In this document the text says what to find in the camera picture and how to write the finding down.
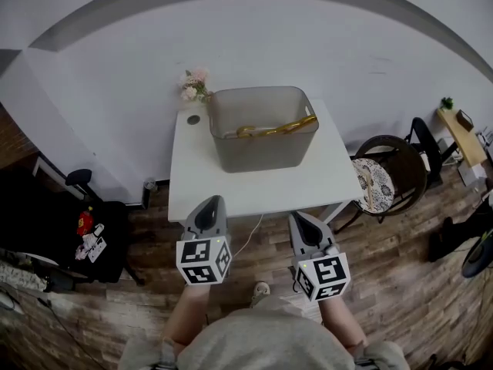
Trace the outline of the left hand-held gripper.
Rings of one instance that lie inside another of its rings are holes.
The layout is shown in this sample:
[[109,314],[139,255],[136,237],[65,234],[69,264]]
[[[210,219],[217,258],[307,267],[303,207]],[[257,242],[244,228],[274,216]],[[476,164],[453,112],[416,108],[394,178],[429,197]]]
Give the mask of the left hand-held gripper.
[[[226,228],[226,204],[219,195],[200,203],[187,217],[185,225],[185,231],[196,236],[225,234]],[[231,261],[229,234],[176,243],[176,267],[190,286],[221,284]]]

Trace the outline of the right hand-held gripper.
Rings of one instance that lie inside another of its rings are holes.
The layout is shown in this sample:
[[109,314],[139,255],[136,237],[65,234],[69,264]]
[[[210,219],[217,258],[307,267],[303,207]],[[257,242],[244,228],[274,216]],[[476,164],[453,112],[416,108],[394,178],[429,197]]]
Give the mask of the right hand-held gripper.
[[294,290],[309,301],[341,296],[350,283],[347,256],[338,250],[331,229],[322,220],[302,211],[288,216],[293,248],[291,274]]

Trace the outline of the grey plastic bin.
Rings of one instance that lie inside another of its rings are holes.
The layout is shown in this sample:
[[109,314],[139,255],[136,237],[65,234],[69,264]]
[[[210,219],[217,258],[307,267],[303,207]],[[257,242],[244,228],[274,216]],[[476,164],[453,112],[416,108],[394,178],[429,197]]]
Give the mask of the grey plastic bin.
[[207,107],[210,133],[221,167],[243,173],[297,167],[318,123],[291,134],[238,138],[241,126],[269,129],[316,113],[305,92],[294,86],[261,86],[215,92]]

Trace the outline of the person's right forearm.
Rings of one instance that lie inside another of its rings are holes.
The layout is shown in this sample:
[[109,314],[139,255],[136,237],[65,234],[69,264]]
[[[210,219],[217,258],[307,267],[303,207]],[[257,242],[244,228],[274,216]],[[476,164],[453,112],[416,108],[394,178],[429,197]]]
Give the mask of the person's right forearm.
[[367,337],[341,296],[318,302],[324,327],[348,350],[367,345]]

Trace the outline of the white square table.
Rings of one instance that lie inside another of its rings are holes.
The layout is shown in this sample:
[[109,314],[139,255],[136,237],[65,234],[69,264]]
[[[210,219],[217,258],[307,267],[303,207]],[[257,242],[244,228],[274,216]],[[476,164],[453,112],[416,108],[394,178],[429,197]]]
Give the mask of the white square table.
[[[202,107],[177,115],[170,171],[168,220],[184,223],[202,201],[219,194],[228,217],[275,214],[325,207],[324,223],[363,195],[347,150],[321,99],[310,101],[319,129],[299,166],[249,173],[226,173],[220,166],[209,118]],[[196,125],[187,123],[198,115]]]

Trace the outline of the small dark floor bin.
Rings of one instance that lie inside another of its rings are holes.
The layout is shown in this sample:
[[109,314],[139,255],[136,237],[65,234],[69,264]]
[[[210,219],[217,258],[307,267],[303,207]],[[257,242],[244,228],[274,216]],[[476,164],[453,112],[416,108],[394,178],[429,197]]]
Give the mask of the small dark floor bin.
[[151,193],[157,191],[158,187],[156,181],[153,178],[148,178],[143,184],[143,208],[147,209],[149,206],[149,198]]

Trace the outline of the person's beige shoe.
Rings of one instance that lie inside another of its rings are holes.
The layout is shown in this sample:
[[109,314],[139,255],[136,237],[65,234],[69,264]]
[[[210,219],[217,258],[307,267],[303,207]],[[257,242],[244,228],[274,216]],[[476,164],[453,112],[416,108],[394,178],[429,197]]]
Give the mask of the person's beige shoe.
[[250,307],[254,308],[263,298],[270,295],[270,286],[264,281],[258,281],[253,289]]

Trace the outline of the patterned seat cushion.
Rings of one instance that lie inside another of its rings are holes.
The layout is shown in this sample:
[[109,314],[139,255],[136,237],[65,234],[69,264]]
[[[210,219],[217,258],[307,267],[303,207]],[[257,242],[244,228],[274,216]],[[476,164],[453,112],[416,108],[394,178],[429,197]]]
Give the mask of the patterned seat cushion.
[[377,162],[368,158],[352,161],[363,196],[356,204],[363,212],[381,214],[390,210],[395,189],[389,173]]

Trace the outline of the black office chair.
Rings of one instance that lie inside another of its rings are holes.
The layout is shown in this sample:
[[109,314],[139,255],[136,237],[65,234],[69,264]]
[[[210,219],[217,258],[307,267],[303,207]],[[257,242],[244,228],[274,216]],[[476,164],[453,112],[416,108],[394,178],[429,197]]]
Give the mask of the black office chair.
[[[77,230],[85,212],[92,218],[92,229],[103,226],[106,246],[94,261],[75,257],[83,243]],[[116,283],[122,271],[127,271],[143,286],[144,280],[129,266],[129,244],[129,215],[124,203],[85,202],[67,190],[50,190],[24,168],[0,170],[1,249],[45,258],[90,282]]]

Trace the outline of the person's grey clothing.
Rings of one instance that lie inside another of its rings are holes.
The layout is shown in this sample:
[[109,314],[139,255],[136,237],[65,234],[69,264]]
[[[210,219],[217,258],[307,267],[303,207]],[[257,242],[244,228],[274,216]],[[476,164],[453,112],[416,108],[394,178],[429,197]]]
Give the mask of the person's grey clothing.
[[268,296],[205,327],[179,354],[169,340],[127,342],[118,370],[410,370],[392,341],[351,354],[291,303]]

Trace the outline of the white remote and papers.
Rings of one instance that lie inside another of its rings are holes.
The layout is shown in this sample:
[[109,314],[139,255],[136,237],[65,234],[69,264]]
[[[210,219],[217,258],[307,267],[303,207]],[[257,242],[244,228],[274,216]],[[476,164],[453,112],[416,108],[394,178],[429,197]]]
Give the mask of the white remote and papers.
[[102,237],[104,231],[103,224],[97,224],[95,230],[90,234],[82,236],[82,244],[78,246],[75,252],[75,259],[82,261],[86,258],[91,263],[95,263],[99,255],[105,250],[107,243]]

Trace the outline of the round dark wicker chair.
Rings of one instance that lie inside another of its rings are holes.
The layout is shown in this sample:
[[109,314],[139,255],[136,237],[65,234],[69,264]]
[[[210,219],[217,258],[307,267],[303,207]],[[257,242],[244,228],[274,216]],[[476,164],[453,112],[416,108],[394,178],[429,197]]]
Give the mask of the round dark wicker chair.
[[376,217],[382,223],[386,217],[404,213],[422,198],[427,187],[428,173],[421,157],[411,144],[399,137],[380,135],[370,138],[351,157],[351,162],[358,158],[372,159],[389,173],[395,189],[394,202],[384,213],[369,214],[363,212],[354,200],[357,212],[335,230],[337,234],[364,214]]

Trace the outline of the pink flowers in vase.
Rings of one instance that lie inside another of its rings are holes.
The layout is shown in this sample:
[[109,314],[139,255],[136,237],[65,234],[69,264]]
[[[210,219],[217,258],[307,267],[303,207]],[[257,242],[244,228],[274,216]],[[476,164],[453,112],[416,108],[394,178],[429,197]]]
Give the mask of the pink flowers in vase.
[[212,92],[206,87],[209,70],[205,68],[195,68],[186,70],[179,81],[180,96],[186,102],[208,103]]

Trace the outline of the dark desk with white legs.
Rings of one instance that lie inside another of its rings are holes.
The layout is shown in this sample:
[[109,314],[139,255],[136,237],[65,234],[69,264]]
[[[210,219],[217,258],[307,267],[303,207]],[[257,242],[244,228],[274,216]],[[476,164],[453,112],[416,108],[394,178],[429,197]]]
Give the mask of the dark desk with white legs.
[[81,192],[80,190],[78,190],[74,187],[67,186],[65,184],[65,177],[62,174],[60,174],[57,170],[52,168],[41,156],[38,156],[36,161],[35,161],[35,165],[34,165],[33,170],[32,170],[33,177],[37,177],[39,171],[41,171],[46,176],[48,176],[52,181],[54,181],[63,190],[70,192],[78,200],[84,200],[85,199],[85,195],[83,192]]

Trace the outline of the light wooden side table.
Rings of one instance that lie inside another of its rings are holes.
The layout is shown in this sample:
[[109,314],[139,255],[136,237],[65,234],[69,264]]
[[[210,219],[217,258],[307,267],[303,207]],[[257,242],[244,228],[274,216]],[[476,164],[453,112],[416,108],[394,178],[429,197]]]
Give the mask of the light wooden side table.
[[458,122],[457,114],[458,111],[454,109],[437,109],[438,117],[454,139],[454,143],[442,154],[442,161],[445,161],[455,150],[459,150],[466,164],[474,167],[486,161],[487,156],[473,130],[467,131]]

